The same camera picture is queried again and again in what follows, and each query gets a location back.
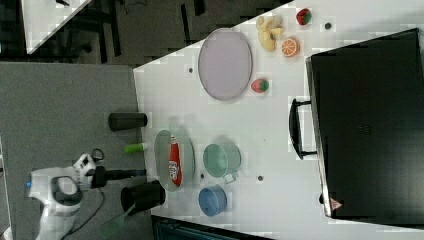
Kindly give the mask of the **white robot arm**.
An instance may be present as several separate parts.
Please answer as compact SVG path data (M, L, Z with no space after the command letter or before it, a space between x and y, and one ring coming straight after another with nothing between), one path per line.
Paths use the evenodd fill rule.
M69 234L80 211L83 192L102 188L108 181L144 176L145 170L106 170L102 157L82 154L68 167L34 170L26 183L28 196L41 202L39 232L35 240L62 240Z

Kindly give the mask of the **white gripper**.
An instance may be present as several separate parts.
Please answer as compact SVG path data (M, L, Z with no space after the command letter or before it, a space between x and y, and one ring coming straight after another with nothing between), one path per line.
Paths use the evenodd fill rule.
M94 173L99 164L103 161L104 154L99 155L84 153L82 154L72 167L76 171L76 182L78 187L82 190L91 188L94 179ZM141 177L146 175L146 170L110 170L105 172L106 178L132 178Z

